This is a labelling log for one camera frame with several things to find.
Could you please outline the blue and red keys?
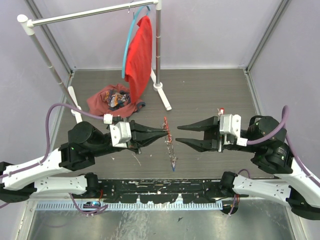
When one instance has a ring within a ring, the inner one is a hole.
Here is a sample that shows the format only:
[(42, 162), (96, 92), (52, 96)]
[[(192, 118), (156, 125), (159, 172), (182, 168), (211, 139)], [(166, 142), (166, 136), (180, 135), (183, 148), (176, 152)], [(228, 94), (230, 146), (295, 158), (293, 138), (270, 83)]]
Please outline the blue and red keys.
[(224, 114), (225, 114), (225, 109), (224, 109), (223, 107), (217, 108), (217, 115), (218, 115), (219, 117), (221, 117), (221, 116), (224, 115)]

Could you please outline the red handled keyring with keys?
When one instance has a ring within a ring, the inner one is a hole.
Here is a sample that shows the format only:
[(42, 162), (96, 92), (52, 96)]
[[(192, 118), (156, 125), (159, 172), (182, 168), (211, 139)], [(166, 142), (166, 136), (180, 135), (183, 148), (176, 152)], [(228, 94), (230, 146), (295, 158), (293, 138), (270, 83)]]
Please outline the red handled keyring with keys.
[(169, 155), (169, 159), (170, 159), (170, 165), (171, 165), (171, 169), (173, 172), (176, 171), (176, 165), (177, 165), (177, 156), (174, 150), (174, 145), (173, 145), (173, 136), (170, 132), (170, 128), (169, 128), (169, 123), (168, 123), (168, 119), (165, 116), (163, 118), (163, 124), (162, 124), (162, 128), (164, 129), (164, 131), (167, 133), (166, 137), (165, 137), (165, 144), (167, 146), (167, 150), (168, 150), (168, 155)]

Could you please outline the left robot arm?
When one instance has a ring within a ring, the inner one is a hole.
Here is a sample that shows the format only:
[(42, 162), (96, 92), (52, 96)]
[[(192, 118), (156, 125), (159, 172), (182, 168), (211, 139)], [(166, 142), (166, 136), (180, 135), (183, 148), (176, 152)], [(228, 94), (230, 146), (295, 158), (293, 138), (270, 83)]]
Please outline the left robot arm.
[(19, 203), (44, 194), (72, 194), (95, 198), (101, 193), (98, 176), (87, 173), (76, 177), (61, 174), (93, 166), (97, 157), (129, 150), (140, 154), (156, 140), (168, 135), (164, 128), (153, 128), (135, 121), (119, 121), (103, 133), (87, 121), (68, 131), (68, 141), (43, 157), (21, 163), (0, 164), (0, 199)]

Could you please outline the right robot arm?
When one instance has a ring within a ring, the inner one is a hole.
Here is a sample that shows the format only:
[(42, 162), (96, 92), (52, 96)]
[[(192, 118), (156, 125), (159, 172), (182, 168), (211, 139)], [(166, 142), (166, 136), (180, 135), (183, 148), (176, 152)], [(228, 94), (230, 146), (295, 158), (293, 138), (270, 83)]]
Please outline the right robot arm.
[(320, 219), (320, 187), (315, 183), (316, 178), (308, 176), (302, 168), (285, 142), (287, 130), (273, 117), (253, 116), (246, 130), (241, 128), (241, 117), (237, 114), (213, 116), (178, 126), (178, 129), (204, 133), (202, 140), (177, 138), (178, 142), (197, 152), (221, 153), (229, 150), (253, 153), (250, 161), (254, 165), (285, 182), (260, 182), (225, 171), (219, 182), (219, 191), (223, 196), (255, 196), (289, 207), (301, 218)]

